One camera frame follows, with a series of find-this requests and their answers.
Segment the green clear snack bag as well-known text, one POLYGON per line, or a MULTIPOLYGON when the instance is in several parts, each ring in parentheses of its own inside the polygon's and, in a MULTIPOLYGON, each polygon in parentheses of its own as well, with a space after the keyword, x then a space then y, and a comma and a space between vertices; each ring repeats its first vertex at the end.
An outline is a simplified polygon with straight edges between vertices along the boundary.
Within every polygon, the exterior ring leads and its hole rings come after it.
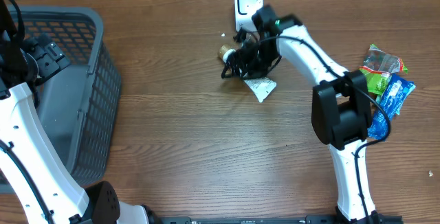
POLYGON ((386 90, 392 74, 408 73, 400 57, 388 54, 374 44, 370 44, 363 65, 358 69, 366 77, 368 92, 377 96, 386 90))

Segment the blue snack packet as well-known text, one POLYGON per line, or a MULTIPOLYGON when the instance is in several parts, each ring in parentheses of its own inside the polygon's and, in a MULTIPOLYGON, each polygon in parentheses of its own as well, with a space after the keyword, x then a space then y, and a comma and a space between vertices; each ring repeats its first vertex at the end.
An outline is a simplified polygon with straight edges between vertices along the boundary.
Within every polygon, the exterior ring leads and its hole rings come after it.
MULTIPOLYGON (((408 81, 401 76, 393 74, 388 81, 386 90, 383 92, 379 105, 384 110, 386 117, 391 121, 396 114, 400 113, 406 98, 416 88, 414 82, 408 81)), ((368 128, 368 136, 381 139, 389 132, 388 123, 384 114, 377 110, 373 115, 372 125, 368 128)))

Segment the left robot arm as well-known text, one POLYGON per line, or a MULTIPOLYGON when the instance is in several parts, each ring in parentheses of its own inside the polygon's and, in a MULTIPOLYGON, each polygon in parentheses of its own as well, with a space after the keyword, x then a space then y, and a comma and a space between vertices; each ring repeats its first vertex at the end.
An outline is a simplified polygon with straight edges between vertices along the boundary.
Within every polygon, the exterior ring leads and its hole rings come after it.
POLYGON ((102 177, 121 76, 89 8, 1 0, 1 189, 29 223, 155 223, 102 177))

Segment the white tube with gold cap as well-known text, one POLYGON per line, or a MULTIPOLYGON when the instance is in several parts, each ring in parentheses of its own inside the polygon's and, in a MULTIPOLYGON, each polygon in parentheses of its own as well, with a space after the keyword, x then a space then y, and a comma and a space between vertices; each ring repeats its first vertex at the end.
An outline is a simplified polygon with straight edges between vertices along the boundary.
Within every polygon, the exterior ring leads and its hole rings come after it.
MULTIPOLYGON (((218 57, 227 65, 227 60, 236 52, 229 45, 222 45, 218 51, 218 57)), ((277 84, 269 78, 244 79, 243 82, 249 87, 256 99, 262 103, 276 88, 277 84)))

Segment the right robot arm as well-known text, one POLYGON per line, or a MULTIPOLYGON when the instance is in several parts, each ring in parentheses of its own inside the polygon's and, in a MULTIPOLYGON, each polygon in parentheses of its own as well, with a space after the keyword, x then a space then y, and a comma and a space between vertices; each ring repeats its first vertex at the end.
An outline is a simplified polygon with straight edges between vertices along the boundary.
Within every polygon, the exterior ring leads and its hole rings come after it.
POLYGON ((367 129, 372 124, 366 78, 332 60, 294 15, 279 17, 271 6, 256 10, 251 20, 257 34, 228 54, 222 78, 264 78, 287 59, 312 86, 311 123, 317 138, 331 153, 338 184, 339 223, 380 223, 369 192, 366 158, 367 129))

